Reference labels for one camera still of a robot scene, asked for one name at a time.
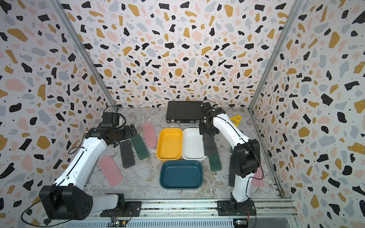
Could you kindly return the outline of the dark grey pencil case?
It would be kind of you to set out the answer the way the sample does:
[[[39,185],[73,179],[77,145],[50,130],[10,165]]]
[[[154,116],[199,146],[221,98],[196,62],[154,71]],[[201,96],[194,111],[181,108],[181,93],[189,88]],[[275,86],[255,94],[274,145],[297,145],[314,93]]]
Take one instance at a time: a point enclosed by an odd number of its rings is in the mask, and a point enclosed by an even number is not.
[[[135,165],[132,144],[130,140],[125,140],[119,143],[122,165],[124,169]]]
[[[232,168],[229,168],[228,185],[230,187],[234,187],[234,185],[235,185],[235,172]]]
[[[203,134],[202,139],[203,139],[204,155],[206,156],[218,155],[218,149],[215,143],[214,136],[211,136],[210,134]]]

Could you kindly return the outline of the green pencil case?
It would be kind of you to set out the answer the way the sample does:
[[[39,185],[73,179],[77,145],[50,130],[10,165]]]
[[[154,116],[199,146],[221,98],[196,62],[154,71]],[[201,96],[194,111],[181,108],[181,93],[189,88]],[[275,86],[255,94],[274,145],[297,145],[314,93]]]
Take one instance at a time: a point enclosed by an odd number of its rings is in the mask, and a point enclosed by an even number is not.
[[[137,153],[137,156],[139,157],[139,160],[143,160],[149,157],[149,152],[147,150],[147,147],[140,135],[133,136],[131,138],[131,142]]]
[[[221,171],[221,161],[219,155],[208,155],[210,170],[212,172]]]

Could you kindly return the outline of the pink pencil case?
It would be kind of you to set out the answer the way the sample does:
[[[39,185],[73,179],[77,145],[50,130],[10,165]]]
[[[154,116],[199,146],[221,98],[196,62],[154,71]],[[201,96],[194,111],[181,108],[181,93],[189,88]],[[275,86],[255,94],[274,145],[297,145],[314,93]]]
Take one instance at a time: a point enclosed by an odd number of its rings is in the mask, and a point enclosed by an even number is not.
[[[143,125],[145,145],[148,148],[153,148],[157,146],[157,137],[155,129],[152,123],[146,123]]]
[[[252,185],[258,188],[264,187],[265,180],[262,168],[258,168],[257,172],[254,174],[252,178]]]
[[[110,155],[102,157],[98,161],[98,165],[111,187],[115,187],[122,182],[123,176]]]

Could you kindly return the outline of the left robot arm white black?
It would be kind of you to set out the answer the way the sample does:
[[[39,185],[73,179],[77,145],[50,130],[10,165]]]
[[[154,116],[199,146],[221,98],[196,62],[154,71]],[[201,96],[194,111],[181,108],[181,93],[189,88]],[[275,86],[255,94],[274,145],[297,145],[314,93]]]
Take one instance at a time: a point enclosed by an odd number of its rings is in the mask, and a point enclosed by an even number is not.
[[[43,186],[39,192],[39,202],[42,203],[47,217],[66,223],[84,220],[89,214],[103,211],[125,215],[128,207],[123,194],[91,196],[84,188],[107,146],[131,136],[129,127],[98,127],[85,133],[83,142],[77,147],[79,152],[70,166],[52,185]]]

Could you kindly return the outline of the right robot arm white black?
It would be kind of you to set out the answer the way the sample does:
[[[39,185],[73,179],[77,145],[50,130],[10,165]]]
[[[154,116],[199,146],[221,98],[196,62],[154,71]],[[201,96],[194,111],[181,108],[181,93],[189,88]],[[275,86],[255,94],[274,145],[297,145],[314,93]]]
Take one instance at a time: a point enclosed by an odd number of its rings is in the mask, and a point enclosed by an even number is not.
[[[253,202],[248,196],[249,187],[254,174],[261,167],[260,147],[257,140],[245,136],[229,119],[226,112],[216,105],[203,102],[200,106],[203,121],[199,124],[203,149],[206,156],[218,152],[214,136],[223,134],[229,142],[233,153],[230,158],[230,170],[234,172],[234,187],[230,198],[230,208],[223,213],[239,215],[249,213]]]

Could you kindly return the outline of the white storage box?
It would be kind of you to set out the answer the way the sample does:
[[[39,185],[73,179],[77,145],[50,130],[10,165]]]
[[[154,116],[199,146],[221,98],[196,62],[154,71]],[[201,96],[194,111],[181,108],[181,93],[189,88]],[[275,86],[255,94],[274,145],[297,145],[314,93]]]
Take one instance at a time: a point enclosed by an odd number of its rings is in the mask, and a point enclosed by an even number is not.
[[[187,128],[183,131],[182,157],[184,160],[203,161],[204,155],[203,137],[199,128]]]

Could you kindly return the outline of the yellow storage box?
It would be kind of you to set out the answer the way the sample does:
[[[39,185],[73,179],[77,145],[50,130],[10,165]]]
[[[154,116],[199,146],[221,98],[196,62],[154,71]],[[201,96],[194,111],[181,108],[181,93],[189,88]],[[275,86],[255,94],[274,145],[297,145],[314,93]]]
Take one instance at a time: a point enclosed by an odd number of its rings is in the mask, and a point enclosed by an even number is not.
[[[160,132],[156,156],[159,160],[175,161],[182,156],[183,131],[180,128],[165,128]]]

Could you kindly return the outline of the teal storage box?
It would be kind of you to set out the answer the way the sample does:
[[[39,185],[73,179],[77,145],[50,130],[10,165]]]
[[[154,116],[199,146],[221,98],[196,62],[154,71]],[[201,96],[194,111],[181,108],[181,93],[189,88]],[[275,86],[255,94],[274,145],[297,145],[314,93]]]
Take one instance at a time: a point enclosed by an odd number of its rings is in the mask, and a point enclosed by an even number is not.
[[[160,185],[167,190],[196,190],[203,184],[202,164],[196,160],[166,161],[160,172]]]

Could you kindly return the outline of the black briefcase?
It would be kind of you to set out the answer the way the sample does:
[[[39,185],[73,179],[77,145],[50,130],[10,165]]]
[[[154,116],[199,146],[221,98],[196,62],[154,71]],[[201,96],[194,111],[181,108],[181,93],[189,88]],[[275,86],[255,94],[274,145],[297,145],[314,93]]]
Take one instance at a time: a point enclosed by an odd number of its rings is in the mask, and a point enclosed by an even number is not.
[[[167,123],[198,123],[204,120],[202,101],[169,101],[166,111]]]

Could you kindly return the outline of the yellow plastic triangle piece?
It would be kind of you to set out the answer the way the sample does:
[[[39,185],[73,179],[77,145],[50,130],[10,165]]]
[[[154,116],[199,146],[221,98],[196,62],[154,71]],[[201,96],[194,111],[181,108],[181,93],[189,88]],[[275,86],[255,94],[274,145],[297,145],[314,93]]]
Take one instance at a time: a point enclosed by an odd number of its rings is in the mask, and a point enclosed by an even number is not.
[[[230,121],[233,123],[234,126],[238,127],[240,122],[242,120],[242,117],[240,115],[236,115],[232,118],[230,118]]]

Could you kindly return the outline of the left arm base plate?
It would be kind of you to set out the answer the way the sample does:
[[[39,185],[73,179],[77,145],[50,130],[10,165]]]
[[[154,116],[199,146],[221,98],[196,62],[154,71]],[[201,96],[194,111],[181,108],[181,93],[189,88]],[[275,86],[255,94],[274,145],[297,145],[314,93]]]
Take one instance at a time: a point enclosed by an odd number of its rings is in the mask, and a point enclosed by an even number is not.
[[[126,201],[123,206],[119,204],[114,209],[101,212],[100,217],[139,217],[141,208],[141,201]]]

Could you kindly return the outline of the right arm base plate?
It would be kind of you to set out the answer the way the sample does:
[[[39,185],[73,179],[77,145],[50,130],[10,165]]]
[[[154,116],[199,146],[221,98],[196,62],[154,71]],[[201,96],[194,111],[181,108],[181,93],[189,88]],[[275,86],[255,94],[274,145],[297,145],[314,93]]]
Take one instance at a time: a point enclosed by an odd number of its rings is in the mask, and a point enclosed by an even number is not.
[[[253,200],[237,203],[234,199],[217,201],[219,216],[256,216],[256,207]]]

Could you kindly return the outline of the aluminium rail front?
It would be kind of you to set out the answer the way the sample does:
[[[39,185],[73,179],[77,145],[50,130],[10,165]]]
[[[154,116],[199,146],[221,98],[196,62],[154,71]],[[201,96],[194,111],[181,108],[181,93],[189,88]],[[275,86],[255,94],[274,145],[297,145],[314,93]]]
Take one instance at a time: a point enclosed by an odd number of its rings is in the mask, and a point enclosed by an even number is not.
[[[126,213],[99,212],[64,228],[300,228],[290,199],[254,199],[231,212],[227,199],[138,199]]]

